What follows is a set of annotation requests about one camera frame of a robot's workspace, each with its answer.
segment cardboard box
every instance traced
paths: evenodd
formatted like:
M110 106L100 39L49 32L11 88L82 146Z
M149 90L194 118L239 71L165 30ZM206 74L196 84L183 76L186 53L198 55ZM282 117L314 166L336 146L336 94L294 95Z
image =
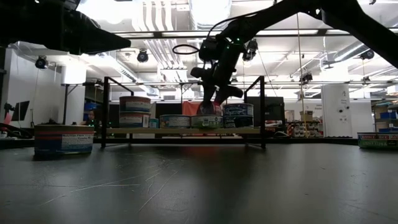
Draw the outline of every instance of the cardboard box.
M304 121L304 116L305 121L313 121L312 114L313 111L305 111L305 114L303 113L303 111L300 111L301 121Z

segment ceiling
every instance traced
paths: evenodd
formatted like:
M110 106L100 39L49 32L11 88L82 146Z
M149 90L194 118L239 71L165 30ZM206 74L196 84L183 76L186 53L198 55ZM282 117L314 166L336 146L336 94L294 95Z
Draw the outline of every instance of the ceiling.
M89 2L95 2L95 12L93 7L89 7L89 12L87 9L83 11L88 16L95 19L101 26L102 29L107 30L109 32L137 32L139 30L134 30L134 3L133 2L116 2L112 0L87 0L85 4ZM155 25L155 12L156 5L154 1L144 1L145 5L149 3L152 6L152 21L157 30L157 26ZM359 1L361 7L364 12L371 16L373 19L377 20L381 24L386 24L391 19L393 19L398 11L398 0L390 0L390 1L381 1L378 0L372 6L369 5L369 1L365 0ZM262 0L262 1L250 1L250 0L232 0L232 6L230 11L230 17L239 16L242 14L247 14L250 12L257 11L259 9L264 9L272 6L273 1ZM161 1L162 6L162 20L165 24L166 18L164 15L165 10L165 2ZM171 24L174 30L177 31L185 31L192 30L192 23L190 20L190 12L188 0L171 0ZM142 17L146 16L146 7L144 7L144 13ZM110 17L112 15L117 15L119 17L120 22L111 21ZM298 25L300 30L304 29L323 29L323 28L331 28L325 25L322 21L318 21L306 14L298 15ZM277 30L296 30L297 31L297 17L296 15L281 21L268 29L277 29ZM175 39L177 44L190 44L196 45L197 47L200 44L200 40L198 38L179 38ZM307 62L310 62L314 57L322 53L330 53L330 52L338 52L339 50L344 49L345 47L351 45L357 40L348 35L342 36L310 36L310 37L301 37L300 39L297 36L291 37L258 37L257 43L259 46L259 54L257 54L254 59L250 63L244 63L242 59L239 59L236 65L236 78L239 82L253 82L259 75L267 75L270 80L284 82L291 81L294 79L295 81L299 80L297 70L302 65L305 65ZM156 61L155 57L152 55L150 50L149 59L145 63L139 63L137 61L137 55L139 53L139 49L147 49L147 45L145 43L145 39L134 39L131 40L131 47L128 49L121 49L116 52L116 60L121 62L123 66L125 66L131 72L134 72L141 82L161 82L162 76L159 75L158 71L158 61ZM170 56L170 51L162 43L163 48L165 49L168 56ZM181 49L182 51L190 51L191 49ZM104 63L101 60L97 59L87 59L76 57L74 55L70 55L75 60L84 59L85 63L88 66L88 78L103 78L108 75L111 77L120 77L120 73L107 63ZM191 80L193 77L189 75L189 71L196 66L203 66L203 63L195 55L181 55L180 56L183 65L188 71L187 78ZM348 67L348 74L344 77L345 80L357 80L362 79L363 75L370 74L375 71L382 70L384 68L388 68L391 65L386 62L383 58L380 58L376 54L376 56L371 60L361 59L349 59L344 62L344 66ZM321 80L321 68L320 66L315 66L311 69L312 75L314 76L314 80ZM387 73L383 77L378 77L378 80L390 80L394 78L395 70L391 70L391 72ZM378 92L382 92L382 89L387 85L378 85ZM171 86L169 89L163 88L161 91L173 89Z

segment white pillar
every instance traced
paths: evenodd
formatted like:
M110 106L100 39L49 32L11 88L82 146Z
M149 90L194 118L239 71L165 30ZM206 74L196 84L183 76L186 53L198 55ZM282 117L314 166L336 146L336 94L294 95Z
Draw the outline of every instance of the white pillar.
M80 64L72 64L62 67L62 81L64 84L82 84L86 81L86 67ZM69 91L74 88L73 85L69 86ZM85 86L76 87L68 95L67 102L67 116L66 125L76 122L77 124L83 121L84 105L85 105ZM58 116L58 122L63 121L63 106L65 102L65 87L61 89L62 94L60 94L60 110Z
M322 106L324 137L352 137L348 85L322 86Z

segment tuna can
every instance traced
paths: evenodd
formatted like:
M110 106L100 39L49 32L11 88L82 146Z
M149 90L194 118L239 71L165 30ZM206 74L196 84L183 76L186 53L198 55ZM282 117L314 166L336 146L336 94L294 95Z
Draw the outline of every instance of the tuna can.
M233 103L224 106L225 116L248 115L253 116L253 105L249 103Z
M94 127L77 125L36 125L35 155L91 153Z
M150 113L125 111L119 113L120 128L148 128Z
M122 96L120 100L120 111L149 112L150 98L140 96Z
M193 128L222 128L223 117L217 115L197 115L191 117L191 125Z
M149 127L150 128L159 128L159 120L155 118L149 119Z
M224 116L225 128L253 128L253 116Z
M187 115L162 115L160 128L190 128L191 116Z

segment black floor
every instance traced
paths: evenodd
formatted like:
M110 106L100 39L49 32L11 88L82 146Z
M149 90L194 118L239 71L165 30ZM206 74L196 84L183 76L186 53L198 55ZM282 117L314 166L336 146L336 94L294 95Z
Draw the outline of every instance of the black floor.
M397 223L398 153L331 144L0 151L0 223Z

